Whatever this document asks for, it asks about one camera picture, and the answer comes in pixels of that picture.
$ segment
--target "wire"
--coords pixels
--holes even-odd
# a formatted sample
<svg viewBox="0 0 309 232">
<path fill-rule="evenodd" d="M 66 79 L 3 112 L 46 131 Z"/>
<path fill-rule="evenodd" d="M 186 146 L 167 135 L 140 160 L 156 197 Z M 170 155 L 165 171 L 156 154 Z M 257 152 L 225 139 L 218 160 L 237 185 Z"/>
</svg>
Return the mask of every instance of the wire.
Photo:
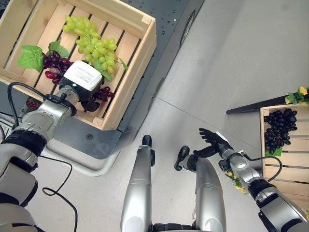
<svg viewBox="0 0 309 232">
<path fill-rule="evenodd" d="M 272 158 L 272 159 L 275 159 L 276 161 L 278 161 L 279 163 L 279 170 L 276 172 L 276 174 L 274 174 L 270 179 L 268 179 L 268 182 L 272 181 L 273 179 L 275 179 L 281 172 L 282 170 L 282 162 L 280 159 L 278 159 L 277 157 L 275 156 L 264 156 L 264 157 L 259 157 L 259 158 L 256 158 L 256 159 L 251 159 L 247 154 L 244 154 L 243 155 L 246 159 L 250 160 L 250 161 L 257 161 L 257 160 L 263 160 L 263 159 L 268 159 L 268 158 Z"/>
<path fill-rule="evenodd" d="M 61 195 L 60 193 L 54 191 L 53 189 L 47 188 L 47 187 L 42 188 L 42 191 L 46 194 L 45 190 L 51 191 L 51 192 L 53 192 L 54 194 L 56 194 L 57 196 L 61 197 L 69 206 L 72 207 L 72 209 L 74 210 L 74 213 L 75 213 L 74 232 L 76 232 L 76 230 L 77 230 L 78 215 L 77 215 L 77 209 L 75 208 L 75 206 L 74 206 L 67 198 L 65 198 L 65 197 L 64 197 L 63 195 Z"/>
<path fill-rule="evenodd" d="M 15 106 L 14 106 L 14 103 L 13 103 L 13 99 L 12 99 L 12 88 L 13 88 L 13 86 L 25 87 L 25 88 L 31 90 L 32 92 L 36 93 L 37 95 L 39 95 L 43 99 L 49 100 L 50 102 L 53 102 L 55 104 L 61 104 L 63 99 L 66 97 L 66 94 L 61 94 L 61 97 L 59 98 L 59 100 L 56 101 L 54 99 L 51 99 L 51 98 L 47 97 L 46 95 L 42 94 L 41 92 L 37 91 L 35 88 L 33 88 L 31 86 L 28 86 L 28 85 L 26 85 L 24 83 L 21 83 L 21 82 L 12 82 L 12 83 L 10 83 L 9 86 L 8 86 L 7 92 L 8 92 L 9 104 L 10 104 L 11 110 L 13 112 L 13 118 L 14 118 L 14 121 L 15 121 L 15 124 L 13 125 L 13 129 L 19 126 L 17 112 L 16 112 L 16 109 L 15 109 Z"/>
<path fill-rule="evenodd" d="M 5 113 L 5 112 L 2 112 L 2 111 L 0 111 L 0 114 L 2 114 L 2 115 L 7 115 L 7 116 L 10 116 L 10 117 L 13 117 L 13 115 L 8 114 L 8 113 Z"/>
<path fill-rule="evenodd" d="M 67 175 L 67 178 L 65 178 L 65 180 L 63 181 L 63 183 L 60 185 L 60 187 L 59 187 L 56 191 L 53 190 L 53 189 L 51 189 L 51 188 L 44 187 L 44 188 L 42 188 L 42 192 L 43 192 L 45 195 L 47 195 L 47 196 L 54 196 L 54 195 L 57 195 L 57 196 L 59 196 L 60 198 L 62 198 L 69 206 L 72 207 L 72 209 L 74 210 L 74 213 L 75 213 L 74 232 L 76 232 L 76 230 L 77 230 L 77 222 L 78 222 L 78 213 L 77 213 L 77 209 L 75 208 L 75 206 L 74 206 L 67 198 L 65 198 L 63 195 L 61 195 L 61 194 L 59 193 L 60 189 L 64 186 L 64 184 L 65 184 L 66 181 L 68 180 L 69 176 L 71 175 L 72 170 L 73 170 L 73 167 L 72 167 L 72 165 L 71 165 L 70 163 L 65 162 L 65 161 L 62 161 L 62 160 L 53 159 L 53 158 L 49 158 L 49 157 L 46 157 L 46 156 L 40 156 L 40 157 L 45 158 L 45 159 L 48 159 L 48 160 L 53 160 L 53 161 L 65 163 L 65 164 L 67 164 L 67 165 L 70 166 L 70 171 L 69 171 L 69 173 L 68 173 L 68 175 Z"/>
</svg>

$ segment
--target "screw hole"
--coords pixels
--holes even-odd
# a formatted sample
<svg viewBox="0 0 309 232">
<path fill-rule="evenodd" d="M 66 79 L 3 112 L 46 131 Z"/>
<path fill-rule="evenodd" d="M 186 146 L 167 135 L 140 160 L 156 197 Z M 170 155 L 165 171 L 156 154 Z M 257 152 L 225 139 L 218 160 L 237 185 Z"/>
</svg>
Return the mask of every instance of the screw hole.
<svg viewBox="0 0 309 232">
<path fill-rule="evenodd" d="M 86 140 L 92 140 L 92 139 L 93 139 L 92 134 L 88 134 L 88 135 L 86 135 Z"/>
</svg>

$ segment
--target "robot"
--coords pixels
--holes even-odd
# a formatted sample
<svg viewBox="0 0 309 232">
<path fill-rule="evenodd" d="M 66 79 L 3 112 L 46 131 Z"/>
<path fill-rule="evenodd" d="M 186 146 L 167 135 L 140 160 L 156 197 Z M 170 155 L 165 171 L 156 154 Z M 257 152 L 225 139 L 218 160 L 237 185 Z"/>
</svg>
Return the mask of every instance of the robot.
<svg viewBox="0 0 309 232">
<path fill-rule="evenodd" d="M 24 115 L 18 122 L 10 95 L 14 85 L 33 88 L 13 82 L 8 96 L 14 112 L 15 127 L 0 144 L 0 232 L 43 232 L 31 214 L 24 208 L 37 191 L 38 183 L 31 174 L 38 167 L 38 156 L 54 136 L 54 131 L 70 116 L 76 114 L 74 105 L 81 102 L 89 111 L 98 103 L 93 98 L 101 85 L 101 74 L 82 61 L 75 62 L 61 79 L 55 95 L 43 95 L 46 101 L 35 111 Z M 197 174 L 197 219 L 192 226 L 179 224 L 152 224 L 151 220 L 151 166 L 155 164 L 152 139 L 144 136 L 137 151 L 129 185 L 127 187 L 122 218 L 122 232 L 158 232 L 167 230 L 195 230 L 225 232 L 225 207 L 219 178 L 207 157 L 219 153 L 221 166 L 229 166 L 241 180 L 261 209 L 259 217 L 269 231 L 308 231 L 308 221 L 295 204 L 252 169 L 241 153 L 229 143 L 208 130 L 201 135 L 211 146 L 189 155 L 183 147 L 175 169 L 188 169 Z"/>
<path fill-rule="evenodd" d="M 302 210 L 287 199 L 274 185 L 267 182 L 250 166 L 251 160 L 243 152 L 236 152 L 231 145 L 209 130 L 200 128 L 202 139 L 211 145 L 190 153 L 180 149 L 174 168 L 190 170 L 196 180 L 196 220 L 193 225 L 152 224 L 151 220 L 151 166 L 155 164 L 152 139 L 145 135 L 137 151 L 132 175 L 126 190 L 121 217 L 121 232 L 225 232 L 226 219 L 223 191 L 218 175 L 208 157 L 219 153 L 219 166 L 232 170 L 234 175 L 260 208 L 259 218 L 270 232 L 306 232 L 309 224 Z"/>
</svg>

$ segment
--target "robotic arm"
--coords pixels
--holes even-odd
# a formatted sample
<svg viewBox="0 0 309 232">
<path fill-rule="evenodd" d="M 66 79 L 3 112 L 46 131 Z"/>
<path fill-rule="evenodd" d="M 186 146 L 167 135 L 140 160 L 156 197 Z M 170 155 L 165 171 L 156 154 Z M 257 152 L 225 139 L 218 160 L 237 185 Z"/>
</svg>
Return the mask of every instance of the robotic arm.
<svg viewBox="0 0 309 232">
<path fill-rule="evenodd" d="M 194 154 L 204 158 L 219 153 L 223 158 L 219 165 L 223 169 L 226 165 L 229 166 L 234 175 L 240 179 L 244 188 L 248 190 L 260 208 L 258 215 L 268 231 L 309 231 L 308 221 L 303 211 L 253 169 L 248 160 L 244 158 L 246 155 L 234 151 L 230 144 L 218 134 L 206 129 L 199 130 L 202 138 L 207 143 L 211 143 L 211 146 L 194 151 Z"/>
<path fill-rule="evenodd" d="M 42 231 L 24 208 L 38 188 L 30 173 L 37 168 L 38 156 L 53 138 L 55 129 L 76 114 L 74 105 L 78 101 L 98 107 L 92 96 L 101 79 L 101 74 L 90 65 L 75 62 L 62 78 L 58 93 L 47 95 L 47 101 L 26 114 L 0 144 L 0 231 Z M 13 85 L 21 83 L 11 83 L 9 88 Z"/>
</svg>

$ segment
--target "concrete floor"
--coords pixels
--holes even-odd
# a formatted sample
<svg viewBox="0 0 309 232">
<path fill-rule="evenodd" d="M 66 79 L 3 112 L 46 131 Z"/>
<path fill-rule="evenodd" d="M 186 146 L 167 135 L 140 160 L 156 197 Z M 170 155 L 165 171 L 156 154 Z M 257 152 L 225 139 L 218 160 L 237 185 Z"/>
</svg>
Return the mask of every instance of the concrete floor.
<svg viewBox="0 0 309 232">
<path fill-rule="evenodd" d="M 227 116 L 230 108 L 274 98 L 309 84 L 307 0 L 206 0 L 135 142 L 102 177 L 73 171 L 61 190 L 79 213 L 78 231 L 118 232 L 136 150 L 153 138 L 153 222 L 193 222 L 195 175 L 173 169 L 179 148 L 206 146 L 198 128 L 220 131 L 235 149 L 261 156 L 258 113 Z M 266 231 L 250 196 L 236 190 L 210 158 L 224 190 L 227 231 Z M 39 188 L 57 188 L 68 168 L 40 158 Z M 46 231 L 72 231 L 72 209 L 41 191 L 28 206 Z"/>
</svg>

